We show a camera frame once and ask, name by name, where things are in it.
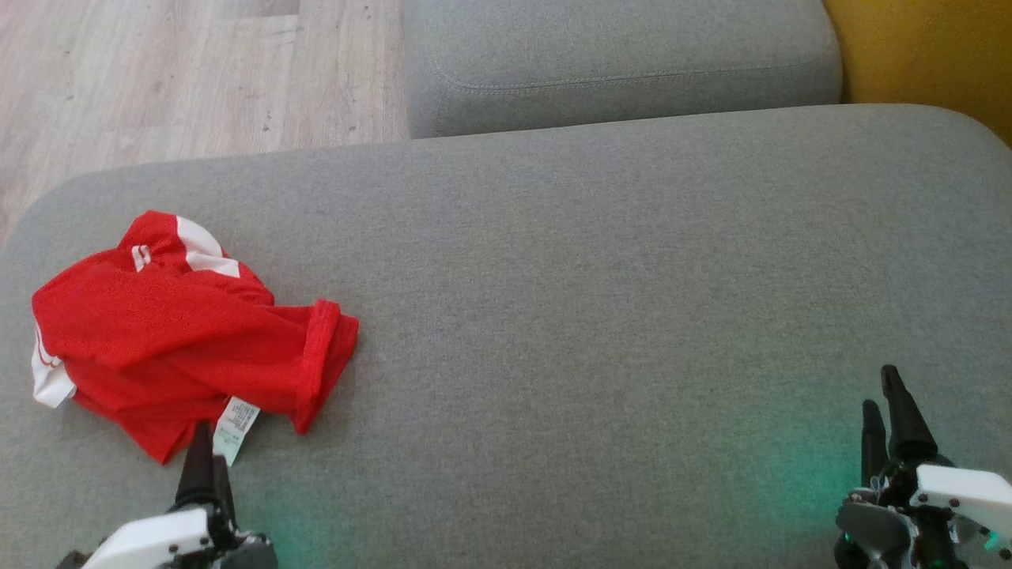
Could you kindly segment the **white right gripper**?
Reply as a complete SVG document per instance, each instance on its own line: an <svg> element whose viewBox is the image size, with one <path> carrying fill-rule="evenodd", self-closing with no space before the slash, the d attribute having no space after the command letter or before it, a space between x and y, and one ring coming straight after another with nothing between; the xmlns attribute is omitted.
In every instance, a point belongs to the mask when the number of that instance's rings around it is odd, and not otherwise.
<svg viewBox="0 0 1012 569"><path fill-rule="evenodd" d="M881 368L889 414L863 401L860 484L835 518L837 569L1012 569L1012 483L938 463L938 444L899 368Z"/></svg>

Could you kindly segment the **red shirt with white collar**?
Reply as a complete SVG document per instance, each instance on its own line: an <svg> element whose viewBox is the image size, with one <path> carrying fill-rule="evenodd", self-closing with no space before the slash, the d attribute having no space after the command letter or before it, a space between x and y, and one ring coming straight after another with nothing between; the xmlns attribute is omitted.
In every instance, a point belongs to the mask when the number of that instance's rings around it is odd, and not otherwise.
<svg viewBox="0 0 1012 569"><path fill-rule="evenodd" d="M74 399L166 464L232 398L311 429L359 323L334 302L278 306L252 274L151 263L123 250L73 264L30 301L37 402Z"/></svg>

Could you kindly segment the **wide yellow sofa backrest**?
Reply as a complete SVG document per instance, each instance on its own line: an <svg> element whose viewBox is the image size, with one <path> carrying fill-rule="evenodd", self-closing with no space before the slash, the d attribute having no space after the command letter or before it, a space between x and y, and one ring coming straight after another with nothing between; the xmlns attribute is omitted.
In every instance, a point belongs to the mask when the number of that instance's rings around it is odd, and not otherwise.
<svg viewBox="0 0 1012 569"><path fill-rule="evenodd" d="M950 109L1012 148L1012 0L823 0L843 100Z"/></svg>

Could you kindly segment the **grey sofa seat cushion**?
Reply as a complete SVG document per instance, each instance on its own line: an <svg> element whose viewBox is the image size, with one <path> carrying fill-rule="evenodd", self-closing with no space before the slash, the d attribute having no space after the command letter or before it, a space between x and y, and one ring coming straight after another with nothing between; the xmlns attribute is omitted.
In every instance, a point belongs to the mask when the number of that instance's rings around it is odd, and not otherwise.
<svg viewBox="0 0 1012 569"><path fill-rule="evenodd" d="M838 104L823 0L405 0L414 139Z"/></svg>

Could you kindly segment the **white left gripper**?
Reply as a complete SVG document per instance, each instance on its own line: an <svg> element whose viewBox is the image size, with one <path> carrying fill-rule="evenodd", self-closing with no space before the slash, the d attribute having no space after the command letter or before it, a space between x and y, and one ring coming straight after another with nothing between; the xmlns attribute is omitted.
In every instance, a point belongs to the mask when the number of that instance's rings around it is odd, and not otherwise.
<svg viewBox="0 0 1012 569"><path fill-rule="evenodd" d="M230 469L213 454L209 422L196 425L174 511L128 522L79 554L79 569L279 569L274 542L238 529Z"/></svg>

